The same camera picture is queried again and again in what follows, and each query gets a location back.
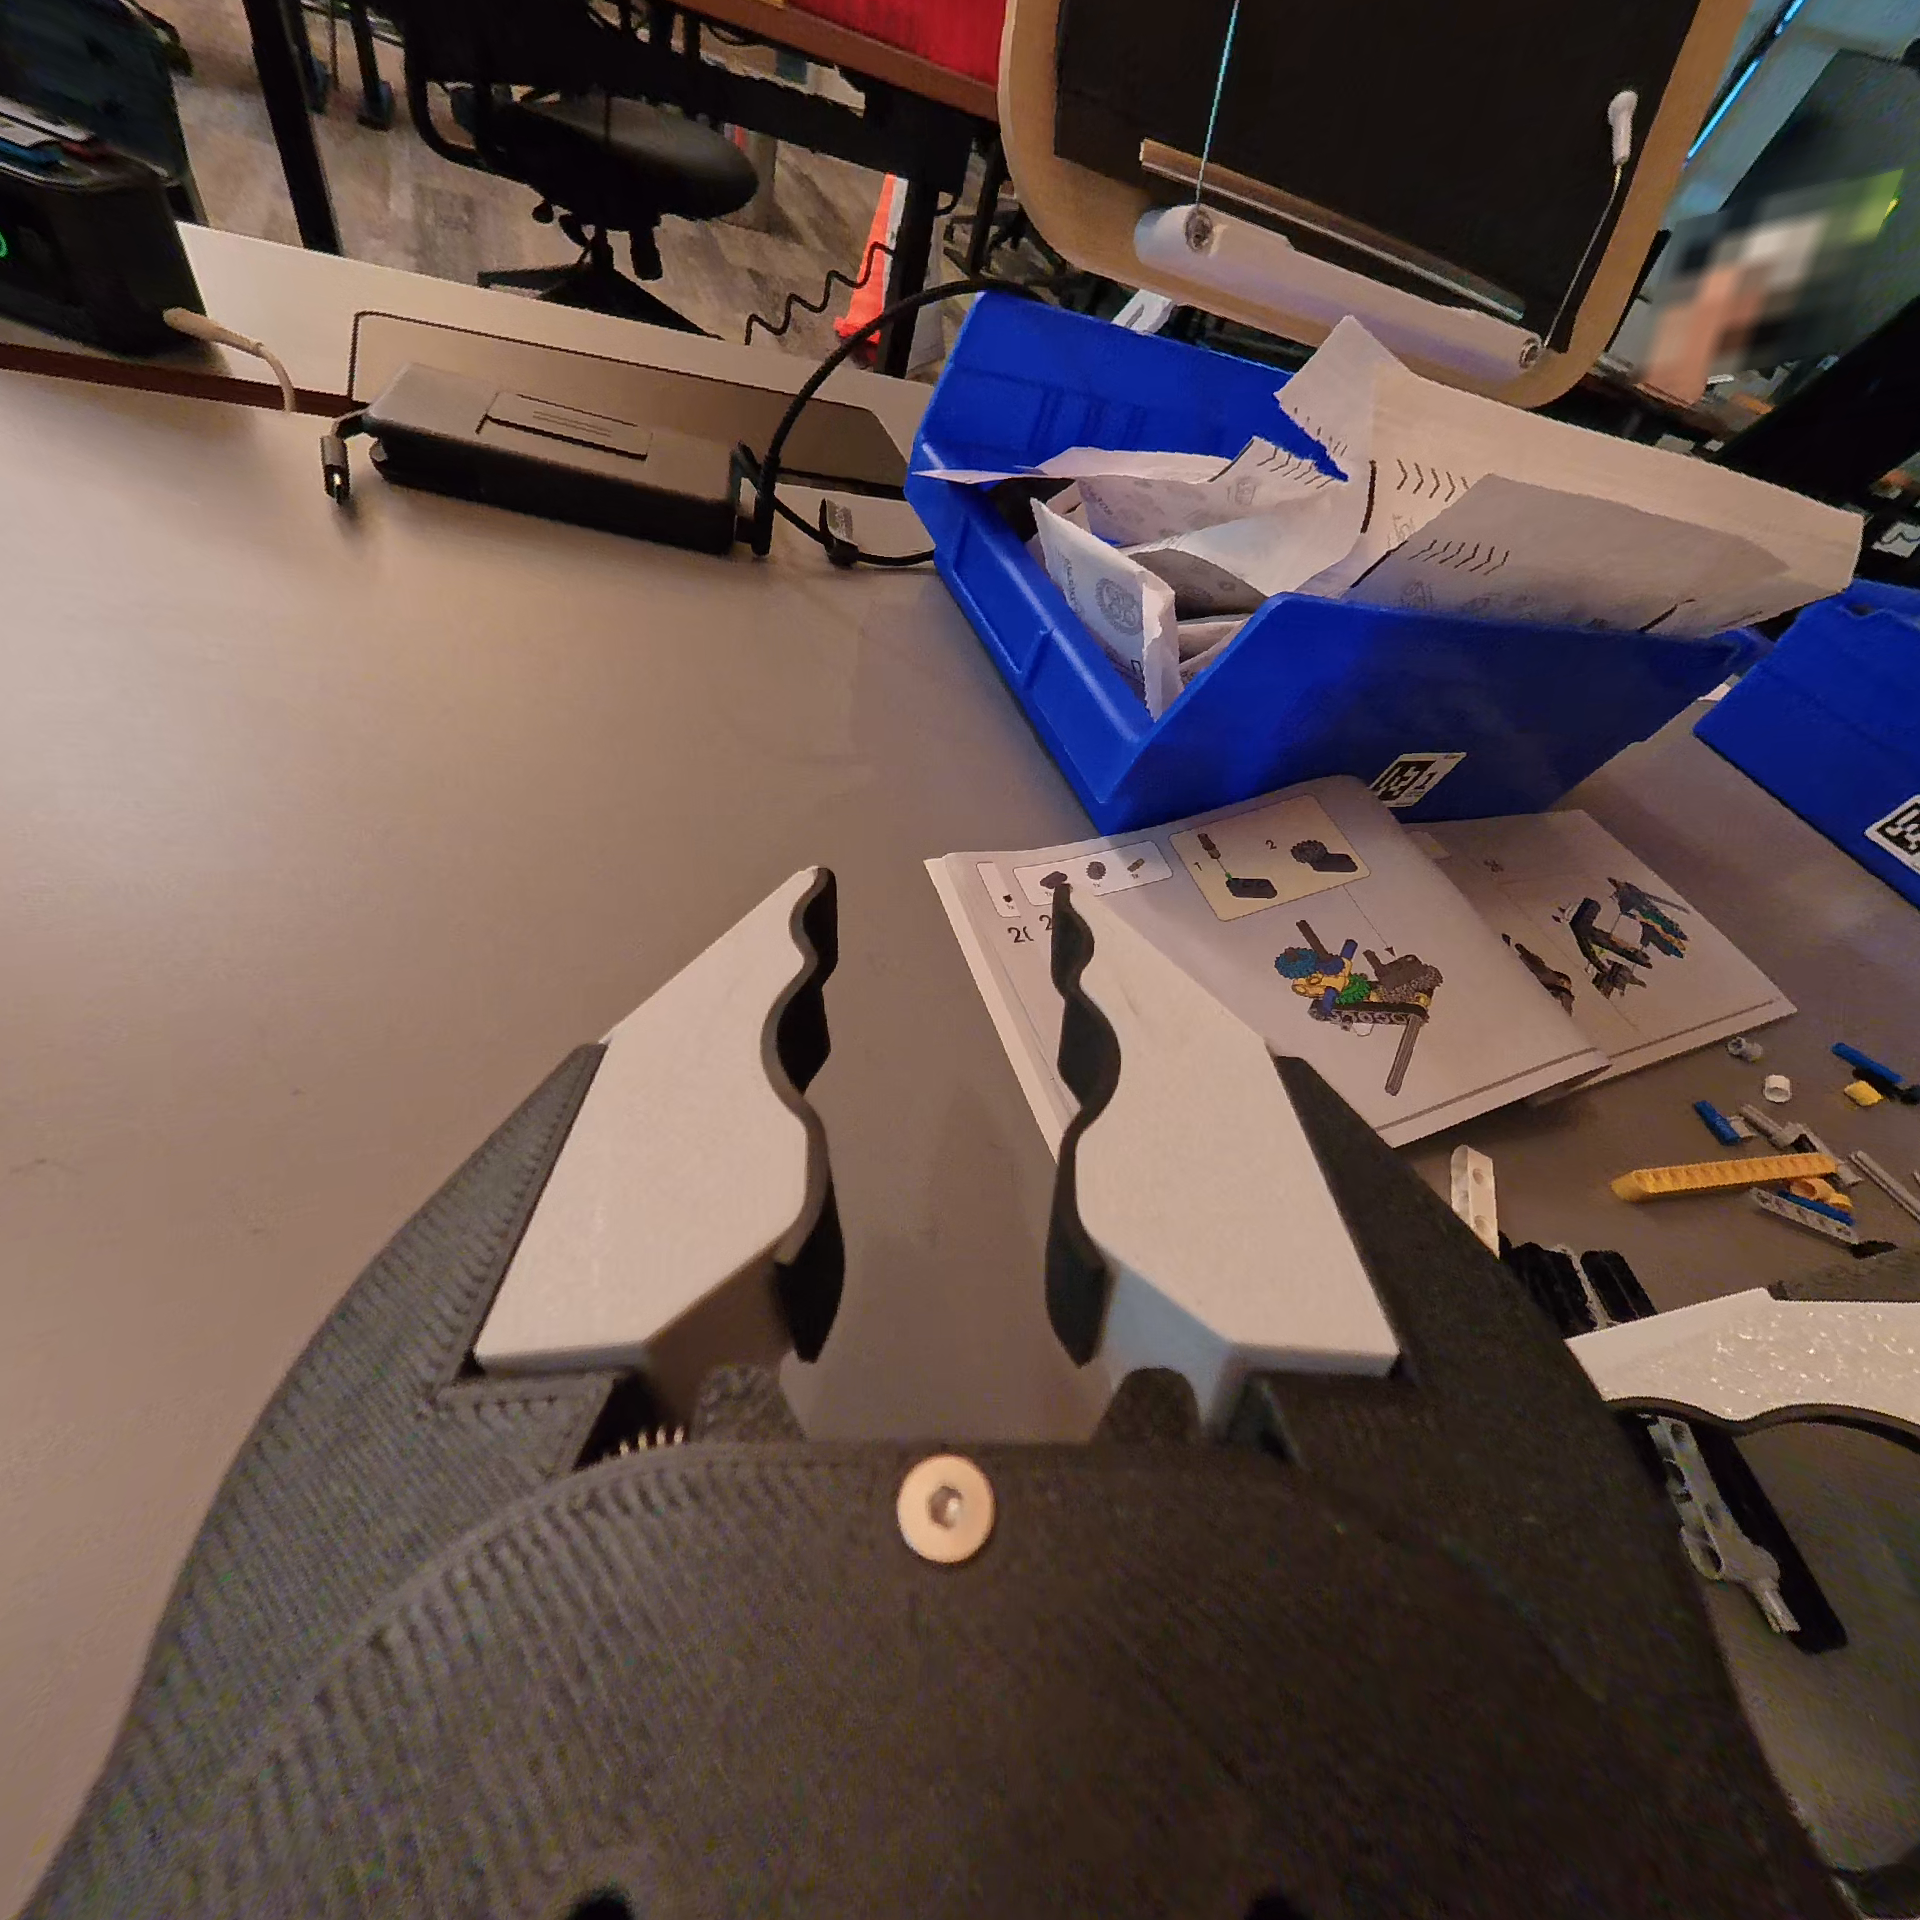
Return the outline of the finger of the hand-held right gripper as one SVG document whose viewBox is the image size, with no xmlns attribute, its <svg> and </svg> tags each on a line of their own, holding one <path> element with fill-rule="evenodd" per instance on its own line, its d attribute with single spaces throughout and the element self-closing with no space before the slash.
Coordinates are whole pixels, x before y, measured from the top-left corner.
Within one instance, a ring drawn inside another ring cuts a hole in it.
<svg viewBox="0 0 1920 1920">
<path fill-rule="evenodd" d="M 1578 1336 L 1600 1400 L 1729 1433 L 1834 1424 L 1917 1435 L 1917 1306 L 1749 1290 Z"/>
</svg>

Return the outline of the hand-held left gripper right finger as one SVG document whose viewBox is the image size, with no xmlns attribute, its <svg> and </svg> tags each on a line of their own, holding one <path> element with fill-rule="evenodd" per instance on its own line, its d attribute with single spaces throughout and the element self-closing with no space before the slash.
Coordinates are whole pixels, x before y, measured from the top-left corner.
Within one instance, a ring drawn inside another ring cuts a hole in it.
<svg viewBox="0 0 1920 1920">
<path fill-rule="evenodd" d="M 1058 889 L 1049 940 L 1063 1353 L 1109 1385 L 1180 1376 L 1205 1426 L 1255 1376 L 1391 1376 L 1402 1345 L 1268 1044 L 1097 897 Z"/>
</svg>

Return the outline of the light grey lego beam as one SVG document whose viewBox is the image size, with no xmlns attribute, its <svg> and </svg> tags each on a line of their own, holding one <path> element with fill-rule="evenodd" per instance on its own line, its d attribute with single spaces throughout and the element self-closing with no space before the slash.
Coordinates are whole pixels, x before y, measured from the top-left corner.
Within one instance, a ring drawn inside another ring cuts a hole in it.
<svg viewBox="0 0 1920 1920">
<path fill-rule="evenodd" d="M 1659 1458 L 1677 1537 L 1695 1570 L 1713 1582 L 1739 1586 L 1757 1605 L 1775 1635 L 1800 1633 L 1802 1624 L 1784 1590 L 1778 1560 L 1747 1534 L 1724 1501 L 1692 1426 L 1666 1416 L 1649 1416 L 1647 1433 Z"/>
</svg>

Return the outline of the lego instruction booklet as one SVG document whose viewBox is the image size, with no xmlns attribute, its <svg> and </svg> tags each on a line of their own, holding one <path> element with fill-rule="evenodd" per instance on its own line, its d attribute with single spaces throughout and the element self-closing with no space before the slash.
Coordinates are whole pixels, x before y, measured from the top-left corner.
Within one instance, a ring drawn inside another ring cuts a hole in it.
<svg viewBox="0 0 1920 1920">
<path fill-rule="evenodd" d="M 1051 899 L 1106 906 L 1391 1146 L 1749 1036 L 1788 994 L 1583 809 L 1407 825 L 1355 778 L 929 862 L 1047 1147 L 1073 1112 Z"/>
</svg>

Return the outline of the blue plastic bin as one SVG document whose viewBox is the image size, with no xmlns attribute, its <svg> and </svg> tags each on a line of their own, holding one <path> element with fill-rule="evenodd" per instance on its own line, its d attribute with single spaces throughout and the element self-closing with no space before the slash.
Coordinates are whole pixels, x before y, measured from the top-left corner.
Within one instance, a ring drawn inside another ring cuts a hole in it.
<svg viewBox="0 0 1920 1920">
<path fill-rule="evenodd" d="M 986 657 L 1104 833 L 1163 825 L 1317 778 L 1379 779 L 1455 757 L 1417 824 L 1548 809 L 1770 641 L 1541 632 L 1285 595 L 1163 718 L 1097 646 L 983 486 L 932 470 L 1019 470 L 1066 448 L 1232 456 L 1285 422 L 1282 372 L 1007 293 L 973 300 L 929 402 L 905 499 Z"/>
<path fill-rule="evenodd" d="M 1841 853 L 1917 904 L 1917 593 L 1803 609 L 1695 726 Z"/>
</svg>

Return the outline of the white paper bag round print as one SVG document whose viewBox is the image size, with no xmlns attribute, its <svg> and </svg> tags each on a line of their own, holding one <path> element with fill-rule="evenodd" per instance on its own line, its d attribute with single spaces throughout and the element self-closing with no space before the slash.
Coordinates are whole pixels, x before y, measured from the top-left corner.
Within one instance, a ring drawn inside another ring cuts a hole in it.
<svg viewBox="0 0 1920 1920">
<path fill-rule="evenodd" d="M 1163 579 L 1047 500 L 1034 508 L 1041 560 L 1097 649 L 1128 678 L 1151 718 L 1184 691 L 1177 598 Z"/>
</svg>

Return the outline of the crumpled white paper bag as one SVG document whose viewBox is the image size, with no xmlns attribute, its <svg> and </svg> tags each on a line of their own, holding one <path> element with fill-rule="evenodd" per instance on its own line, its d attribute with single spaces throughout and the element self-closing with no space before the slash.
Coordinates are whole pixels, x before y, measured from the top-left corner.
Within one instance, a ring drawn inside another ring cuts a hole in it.
<svg viewBox="0 0 1920 1920">
<path fill-rule="evenodd" d="M 1180 618 L 1250 616 L 1281 593 L 1324 582 L 1355 548 L 1370 510 L 1365 481 L 1272 440 L 1250 440 L 1229 459 L 1071 448 L 1023 469 L 919 462 L 912 476 L 1007 505 L 1028 499 L 1144 564 L 1173 590 Z"/>
</svg>

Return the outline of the black power brick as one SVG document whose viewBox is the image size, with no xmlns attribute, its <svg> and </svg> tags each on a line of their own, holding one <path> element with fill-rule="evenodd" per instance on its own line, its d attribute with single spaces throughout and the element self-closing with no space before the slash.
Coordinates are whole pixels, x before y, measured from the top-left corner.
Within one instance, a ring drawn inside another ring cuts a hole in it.
<svg viewBox="0 0 1920 1920">
<path fill-rule="evenodd" d="M 731 448 L 677 427 L 405 366 L 348 433 L 402 490 L 713 558 L 737 545 Z"/>
</svg>

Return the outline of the white roller tube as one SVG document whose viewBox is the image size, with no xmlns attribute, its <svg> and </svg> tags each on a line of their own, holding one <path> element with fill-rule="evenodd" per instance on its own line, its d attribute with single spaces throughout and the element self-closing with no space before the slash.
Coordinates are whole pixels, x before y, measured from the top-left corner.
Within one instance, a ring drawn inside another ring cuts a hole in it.
<svg viewBox="0 0 1920 1920">
<path fill-rule="evenodd" d="M 1152 208 L 1137 222 L 1144 283 L 1293 344 L 1355 321 L 1407 364 L 1505 385 L 1538 366 L 1541 339 L 1473 306 L 1441 305 L 1298 251 L 1275 232 L 1199 205 Z"/>
</svg>

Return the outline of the orange traffic cone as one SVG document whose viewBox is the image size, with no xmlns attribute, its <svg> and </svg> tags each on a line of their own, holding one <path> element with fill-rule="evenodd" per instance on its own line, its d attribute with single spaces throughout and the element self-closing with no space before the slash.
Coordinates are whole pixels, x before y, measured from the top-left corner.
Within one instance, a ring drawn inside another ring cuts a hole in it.
<svg viewBox="0 0 1920 1920">
<path fill-rule="evenodd" d="M 896 259 L 896 241 L 905 216 L 905 180 L 887 176 L 871 218 L 863 249 L 856 288 L 849 291 L 845 310 L 832 323 L 839 340 L 856 339 L 858 330 L 877 318 L 890 305 L 890 274 Z"/>
</svg>

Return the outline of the black office chair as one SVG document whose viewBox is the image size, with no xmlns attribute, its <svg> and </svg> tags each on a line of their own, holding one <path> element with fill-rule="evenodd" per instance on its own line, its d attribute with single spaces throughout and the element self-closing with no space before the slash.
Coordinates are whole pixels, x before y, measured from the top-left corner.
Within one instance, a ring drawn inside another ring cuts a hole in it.
<svg viewBox="0 0 1920 1920">
<path fill-rule="evenodd" d="M 492 270 L 479 283 L 547 305 L 699 334 L 658 300 L 664 220 L 711 224 L 760 192 L 725 133 L 645 102 L 620 29 L 571 3 L 392 5 L 408 109 L 424 145 L 536 192 L 536 222 L 579 246 L 554 270 Z"/>
</svg>

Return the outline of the black box green lights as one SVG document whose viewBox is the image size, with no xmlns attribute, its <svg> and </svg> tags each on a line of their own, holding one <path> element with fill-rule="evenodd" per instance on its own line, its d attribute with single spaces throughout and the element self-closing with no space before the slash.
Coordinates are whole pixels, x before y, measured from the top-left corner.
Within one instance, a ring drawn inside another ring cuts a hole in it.
<svg viewBox="0 0 1920 1920">
<path fill-rule="evenodd" d="M 144 355 L 203 310 L 171 205 L 144 157 L 34 128 L 2 138 L 2 313 L 60 339 Z"/>
</svg>

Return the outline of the wooden top desk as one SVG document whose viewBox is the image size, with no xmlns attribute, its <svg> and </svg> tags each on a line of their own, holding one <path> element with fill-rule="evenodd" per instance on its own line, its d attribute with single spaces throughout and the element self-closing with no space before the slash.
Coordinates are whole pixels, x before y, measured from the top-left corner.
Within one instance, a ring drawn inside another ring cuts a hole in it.
<svg viewBox="0 0 1920 1920">
<path fill-rule="evenodd" d="M 273 124 L 280 172 L 306 251 L 346 257 L 306 90 L 304 5 L 245 3 L 258 94 Z M 500 5 L 513 44 L 500 67 L 476 67 L 480 81 L 555 81 L 561 90 L 594 84 L 620 99 L 689 109 L 721 128 L 745 128 L 807 154 L 825 154 L 899 178 L 901 212 L 890 253 L 887 297 L 899 305 L 929 285 L 939 267 L 937 224 L 959 211 L 977 147 L 996 136 L 995 84 L 962 67 L 927 59 L 828 19 L 817 5 L 672 3 L 672 5 Z M 442 72 L 417 49 L 420 9 L 448 12 L 442 36 L 472 41 L 483 5 L 353 5 L 392 21 L 405 53 L 401 91 L 424 128 L 426 82 Z M 780 81 L 761 81 L 706 59 L 706 40 L 747 41 L 829 69 L 858 97 L 858 109 Z"/>
</svg>

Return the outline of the wood framed black board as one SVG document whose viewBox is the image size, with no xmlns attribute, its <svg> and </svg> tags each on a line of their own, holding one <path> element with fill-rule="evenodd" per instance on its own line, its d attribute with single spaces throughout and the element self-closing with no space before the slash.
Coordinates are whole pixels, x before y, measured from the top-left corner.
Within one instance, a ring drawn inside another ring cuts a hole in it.
<svg viewBox="0 0 1920 1920">
<path fill-rule="evenodd" d="M 1741 19 L 1736 3 L 1012 3 L 1000 133 L 1025 212 L 1077 270 L 1161 294 L 1141 216 L 1225 212 L 1535 331 L 1544 360 L 1505 385 L 1409 366 L 1538 410 L 1613 340 Z M 1640 94 L 1624 173 L 1604 126 L 1618 90 Z"/>
</svg>

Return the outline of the red storage bin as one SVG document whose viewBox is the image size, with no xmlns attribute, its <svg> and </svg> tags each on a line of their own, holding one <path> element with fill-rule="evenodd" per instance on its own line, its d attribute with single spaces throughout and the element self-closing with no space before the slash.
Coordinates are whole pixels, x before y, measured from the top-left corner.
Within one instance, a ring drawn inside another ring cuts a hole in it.
<svg viewBox="0 0 1920 1920">
<path fill-rule="evenodd" d="M 995 86 L 1007 3 L 792 3 L 927 65 Z"/>
</svg>

